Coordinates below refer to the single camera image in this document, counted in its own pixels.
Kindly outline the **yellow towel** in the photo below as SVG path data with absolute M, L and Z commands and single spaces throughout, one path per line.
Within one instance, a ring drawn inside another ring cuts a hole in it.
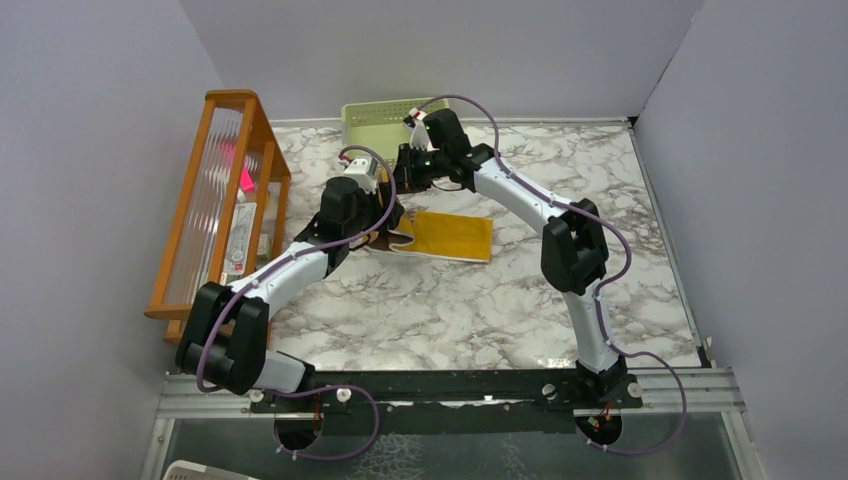
M 488 263 L 493 221 L 432 211 L 405 212 L 396 227 L 372 234 L 367 250 L 430 259 Z

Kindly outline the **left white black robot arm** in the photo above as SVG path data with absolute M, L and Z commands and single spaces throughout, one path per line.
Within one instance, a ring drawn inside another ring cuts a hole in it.
M 394 179 L 368 191 L 349 176 L 328 180 L 319 210 L 290 246 L 260 270 L 230 284 L 214 281 L 196 293 L 176 353 L 177 366 L 204 393 L 276 391 L 298 411 L 313 401 L 314 368 L 268 349 L 268 325 L 306 287 L 325 279 L 347 258 L 351 244 L 399 214 Z

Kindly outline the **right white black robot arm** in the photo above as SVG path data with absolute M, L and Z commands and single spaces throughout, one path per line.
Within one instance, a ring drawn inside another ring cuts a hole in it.
M 541 271 L 566 301 L 578 346 L 577 393 L 600 407 L 625 382 L 627 365 L 612 344 L 608 307 L 597 288 L 607 273 L 608 245 L 594 203 L 570 202 L 518 173 L 485 143 L 473 145 L 456 113 L 410 110 L 411 137 L 398 149 L 393 176 L 403 193 L 441 178 L 491 199 L 541 237 Z

